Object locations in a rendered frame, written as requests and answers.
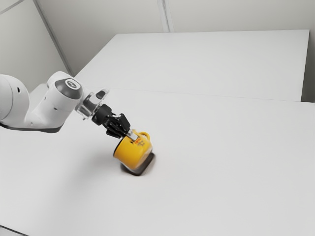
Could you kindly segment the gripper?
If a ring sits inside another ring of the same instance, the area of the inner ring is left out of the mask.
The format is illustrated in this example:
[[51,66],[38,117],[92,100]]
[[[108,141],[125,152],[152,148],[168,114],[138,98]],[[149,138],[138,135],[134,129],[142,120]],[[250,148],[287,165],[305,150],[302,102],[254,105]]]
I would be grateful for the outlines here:
[[106,104],[101,105],[95,112],[92,122],[98,126],[103,125],[107,130],[106,134],[114,138],[129,137],[132,141],[136,141],[138,138],[130,128],[131,125],[126,116],[123,113],[116,116]]

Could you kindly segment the yellow mug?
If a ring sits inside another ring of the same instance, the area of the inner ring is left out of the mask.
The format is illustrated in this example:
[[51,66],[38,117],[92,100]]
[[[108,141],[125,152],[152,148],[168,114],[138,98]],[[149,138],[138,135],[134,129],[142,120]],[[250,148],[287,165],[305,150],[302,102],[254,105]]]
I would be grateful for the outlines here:
[[116,146],[113,156],[118,159],[124,169],[135,176],[142,175],[154,158],[153,146],[147,132],[137,132],[136,140],[125,136]]

